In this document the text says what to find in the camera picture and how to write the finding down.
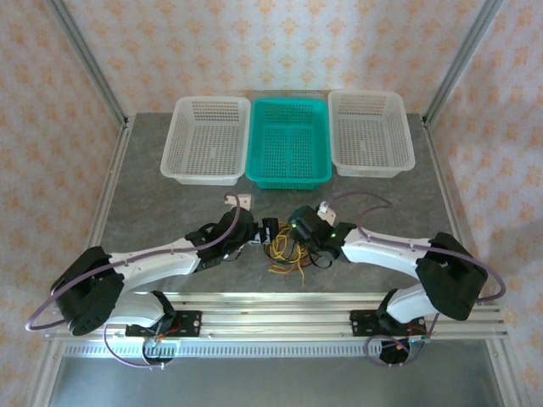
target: patterned wall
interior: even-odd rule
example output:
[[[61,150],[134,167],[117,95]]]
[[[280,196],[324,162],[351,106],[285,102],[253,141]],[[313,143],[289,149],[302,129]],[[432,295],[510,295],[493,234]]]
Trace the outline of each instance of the patterned wall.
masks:
[[[67,0],[126,114],[187,95],[366,88],[429,105],[483,0]]]
[[[23,327],[81,252],[118,125],[43,0],[0,2],[0,393],[22,405],[40,334]]]
[[[433,129],[473,251],[501,301],[534,405],[543,405],[543,14],[503,3]]]

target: orange patterned backdrop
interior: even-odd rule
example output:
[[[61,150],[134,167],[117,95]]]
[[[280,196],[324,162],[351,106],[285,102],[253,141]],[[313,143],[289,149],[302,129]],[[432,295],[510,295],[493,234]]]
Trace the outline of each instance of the orange patterned backdrop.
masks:
[[[543,405],[543,14],[509,0],[433,128],[471,249],[501,301],[534,405]]]
[[[0,404],[19,406],[25,320],[83,249],[119,127],[43,0],[0,2],[0,60]]]
[[[483,0],[67,0],[126,114],[248,89],[396,91],[423,113]]]

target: white plastic basket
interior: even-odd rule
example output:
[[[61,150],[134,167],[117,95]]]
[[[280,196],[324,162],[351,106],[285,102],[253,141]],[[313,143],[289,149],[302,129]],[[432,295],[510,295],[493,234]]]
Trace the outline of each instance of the white plastic basket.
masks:
[[[332,162],[341,176],[391,178],[415,166],[406,110],[398,93],[328,95]]]
[[[251,103],[200,96],[176,103],[160,172],[186,185],[236,185],[245,172]]]

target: plastic basket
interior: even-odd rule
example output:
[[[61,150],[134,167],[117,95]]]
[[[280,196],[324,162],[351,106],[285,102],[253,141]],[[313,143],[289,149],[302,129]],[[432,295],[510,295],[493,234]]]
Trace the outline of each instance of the plastic basket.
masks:
[[[327,105],[311,99],[256,100],[246,175],[264,189],[315,189],[329,181]]]
[[[236,185],[244,174],[251,103],[245,98],[181,98],[160,172],[187,185]]]
[[[332,162],[339,175],[391,178],[415,166],[399,94],[332,91],[328,107]]]

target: robotic arm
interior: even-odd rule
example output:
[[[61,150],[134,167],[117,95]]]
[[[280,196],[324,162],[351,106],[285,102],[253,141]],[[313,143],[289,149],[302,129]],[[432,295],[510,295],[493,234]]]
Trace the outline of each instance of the robotic arm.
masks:
[[[250,198],[246,198],[232,231],[213,246],[206,243],[227,231],[235,219],[235,209],[224,214],[217,224],[202,226],[159,248],[127,254],[106,254],[101,247],[89,248],[53,284],[53,294],[89,270],[108,264],[117,266],[76,284],[56,300],[70,332],[84,335],[103,323],[152,327],[157,334],[168,332],[175,311],[165,295],[156,291],[137,294],[132,290],[166,277],[217,266],[246,243],[273,240],[278,232],[277,219],[265,218],[259,227],[249,209]],[[320,209],[297,209],[289,223],[294,240],[330,261],[381,265],[420,281],[387,294],[377,311],[378,324],[386,332],[395,332],[413,319],[437,312],[459,321],[468,318],[487,274],[467,261],[432,252],[437,247],[469,255],[452,236],[438,233],[431,240],[405,239],[363,231],[348,223],[334,227],[334,220],[335,213],[322,204]],[[181,249],[193,250],[180,253]]]

